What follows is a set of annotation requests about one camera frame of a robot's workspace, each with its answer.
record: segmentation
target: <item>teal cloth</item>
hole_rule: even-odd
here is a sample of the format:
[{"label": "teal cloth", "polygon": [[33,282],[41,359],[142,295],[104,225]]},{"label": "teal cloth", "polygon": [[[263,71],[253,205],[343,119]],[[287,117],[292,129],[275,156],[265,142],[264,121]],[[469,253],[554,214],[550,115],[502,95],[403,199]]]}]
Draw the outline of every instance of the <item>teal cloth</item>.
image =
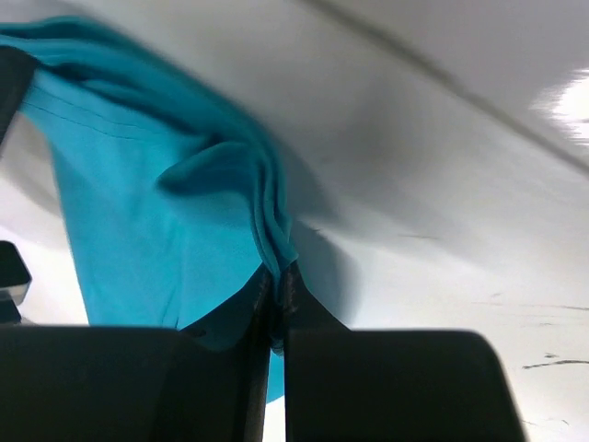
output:
[{"label": "teal cloth", "polygon": [[245,114],[84,18],[0,25],[0,44],[40,61],[22,110],[52,148],[91,324],[181,329],[296,259],[275,145]]}]

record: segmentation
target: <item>cloth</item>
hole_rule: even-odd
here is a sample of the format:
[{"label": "cloth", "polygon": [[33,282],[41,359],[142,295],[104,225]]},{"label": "cloth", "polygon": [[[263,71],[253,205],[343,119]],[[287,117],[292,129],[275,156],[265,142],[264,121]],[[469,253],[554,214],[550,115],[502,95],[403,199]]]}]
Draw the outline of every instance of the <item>cloth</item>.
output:
[{"label": "cloth", "polygon": [[274,143],[245,114],[84,18],[4,24],[0,44],[40,61],[22,110],[52,148],[90,324],[181,329],[296,259]]}]

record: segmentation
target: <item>blue fabric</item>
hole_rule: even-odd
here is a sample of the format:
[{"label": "blue fabric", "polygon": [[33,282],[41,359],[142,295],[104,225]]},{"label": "blue fabric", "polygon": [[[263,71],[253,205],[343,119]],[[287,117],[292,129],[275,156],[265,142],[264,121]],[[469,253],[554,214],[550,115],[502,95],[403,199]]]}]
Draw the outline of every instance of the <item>blue fabric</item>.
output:
[{"label": "blue fabric", "polygon": [[41,64],[22,110],[52,147],[91,324],[180,329],[296,258],[274,144],[227,101],[80,17],[1,25],[0,44]]}]

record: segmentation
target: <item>black object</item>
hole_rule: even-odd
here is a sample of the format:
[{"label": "black object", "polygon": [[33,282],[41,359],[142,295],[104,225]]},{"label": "black object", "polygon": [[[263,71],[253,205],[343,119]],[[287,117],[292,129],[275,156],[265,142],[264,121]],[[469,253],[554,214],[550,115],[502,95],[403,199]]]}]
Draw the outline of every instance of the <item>black object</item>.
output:
[{"label": "black object", "polygon": [[[0,142],[34,65],[0,48]],[[6,244],[0,251],[14,258]],[[28,287],[26,267],[15,265],[0,261],[2,284]],[[280,306],[260,267],[183,331],[0,327],[0,437],[260,441],[270,336],[279,335],[289,442],[525,440],[499,361],[478,335],[350,331],[309,293],[296,263],[278,286]]]}]

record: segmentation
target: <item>folded fabric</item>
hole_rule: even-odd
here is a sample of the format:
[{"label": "folded fabric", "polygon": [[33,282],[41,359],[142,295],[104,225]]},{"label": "folded fabric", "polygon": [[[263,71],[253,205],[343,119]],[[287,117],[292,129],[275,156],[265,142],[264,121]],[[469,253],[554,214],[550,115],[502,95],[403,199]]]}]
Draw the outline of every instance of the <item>folded fabric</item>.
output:
[{"label": "folded fabric", "polygon": [[0,25],[0,44],[40,62],[22,110],[52,149],[91,324],[180,329],[296,259],[274,143],[227,101],[84,18]]}]

